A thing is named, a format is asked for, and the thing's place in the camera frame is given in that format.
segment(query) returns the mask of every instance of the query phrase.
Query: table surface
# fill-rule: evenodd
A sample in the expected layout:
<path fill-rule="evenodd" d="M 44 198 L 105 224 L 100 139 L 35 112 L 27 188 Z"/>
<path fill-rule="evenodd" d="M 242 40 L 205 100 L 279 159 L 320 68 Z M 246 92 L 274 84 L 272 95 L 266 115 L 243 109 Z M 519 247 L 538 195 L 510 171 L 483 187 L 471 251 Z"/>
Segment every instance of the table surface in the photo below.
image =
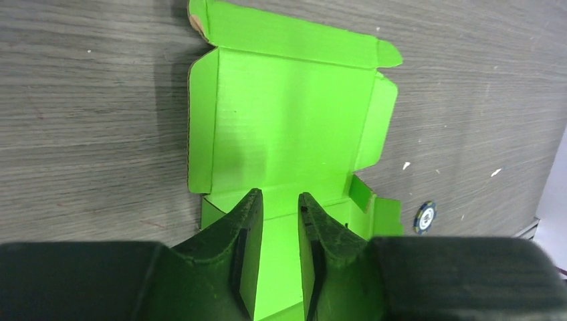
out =
<path fill-rule="evenodd" d="M 567 122 L 567 2 L 234 2 L 400 49 L 405 63 L 383 70 L 400 90 L 386 146 L 360 176 L 403 202 L 406 233 L 428 200 L 431 235 L 511 235 L 533 219 Z M 211 47 L 186 2 L 1 6 L 0 240 L 194 234 L 187 71 Z"/>

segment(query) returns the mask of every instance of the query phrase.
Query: wooden table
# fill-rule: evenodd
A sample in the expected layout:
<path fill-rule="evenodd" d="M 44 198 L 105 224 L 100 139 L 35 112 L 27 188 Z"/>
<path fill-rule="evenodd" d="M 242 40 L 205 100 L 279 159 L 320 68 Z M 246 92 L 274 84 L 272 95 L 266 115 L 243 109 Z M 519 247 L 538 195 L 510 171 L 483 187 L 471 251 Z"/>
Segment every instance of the wooden table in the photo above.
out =
<path fill-rule="evenodd" d="M 567 3 L 236 2 L 400 49 L 404 65 L 383 70 L 400 88 L 384 153 L 360 175 L 403 202 L 406 233 L 430 199 L 432 235 L 511 235 L 533 219 L 567 122 Z M 187 71 L 211 47 L 186 5 L 2 2 L 0 240 L 195 233 Z"/>

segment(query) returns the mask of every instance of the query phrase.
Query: blue chip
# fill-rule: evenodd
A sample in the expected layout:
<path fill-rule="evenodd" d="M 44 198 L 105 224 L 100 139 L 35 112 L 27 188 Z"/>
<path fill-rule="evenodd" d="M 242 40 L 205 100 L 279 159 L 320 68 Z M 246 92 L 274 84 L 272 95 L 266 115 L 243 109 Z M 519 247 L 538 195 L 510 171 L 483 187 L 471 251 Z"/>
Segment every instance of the blue chip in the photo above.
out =
<path fill-rule="evenodd" d="M 436 216 L 437 210 L 434 202 L 428 201 L 421 205 L 419 211 L 417 211 L 417 215 L 415 215 L 415 220 L 413 221 L 415 233 L 424 234 L 427 232 L 431 228 Z"/>

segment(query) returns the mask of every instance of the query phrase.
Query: corrugated cardboard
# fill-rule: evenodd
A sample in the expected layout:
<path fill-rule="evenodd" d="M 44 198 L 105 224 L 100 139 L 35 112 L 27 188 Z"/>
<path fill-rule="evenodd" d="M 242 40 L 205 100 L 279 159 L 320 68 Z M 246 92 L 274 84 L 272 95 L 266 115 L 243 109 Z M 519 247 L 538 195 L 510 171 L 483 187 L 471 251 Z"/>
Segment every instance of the corrugated cardboard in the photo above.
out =
<path fill-rule="evenodd" d="M 402 62 L 387 41 L 214 0 L 192 26 L 216 48 L 189 76 L 189 189 L 207 194 L 202 228 L 250 190 L 264 197 L 255 320 L 303 318 L 298 195 L 310 192 L 362 237 L 400 235 L 400 203 L 354 171 L 382 152 Z"/>

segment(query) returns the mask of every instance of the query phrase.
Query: box flap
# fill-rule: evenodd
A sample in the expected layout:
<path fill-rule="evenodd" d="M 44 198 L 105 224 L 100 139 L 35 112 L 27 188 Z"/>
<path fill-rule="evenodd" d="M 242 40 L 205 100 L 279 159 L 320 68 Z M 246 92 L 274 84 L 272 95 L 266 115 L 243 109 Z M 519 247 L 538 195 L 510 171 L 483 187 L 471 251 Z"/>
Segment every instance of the box flap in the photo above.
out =
<path fill-rule="evenodd" d="M 218 47 L 367 69 L 402 63 L 396 47 L 371 35 L 215 0 L 191 0 L 189 11 Z"/>
<path fill-rule="evenodd" d="M 189 189 L 194 193 L 211 192 L 218 70 L 215 49 L 194 63 L 189 74 Z"/>
<path fill-rule="evenodd" d="M 403 235 L 404 227 L 400 224 L 402 204 L 395 199 L 381 199 L 374 194 L 368 185 L 364 184 L 356 175 L 352 176 L 350 199 L 365 214 L 361 217 L 351 217 L 350 229 L 355 231 L 354 225 L 365 228 L 357 234 L 365 239 L 374 235 L 389 236 Z"/>
<path fill-rule="evenodd" d="M 378 73 L 364 121 L 358 156 L 354 164 L 355 171 L 372 166 L 380 159 L 397 96 L 396 84 Z"/>

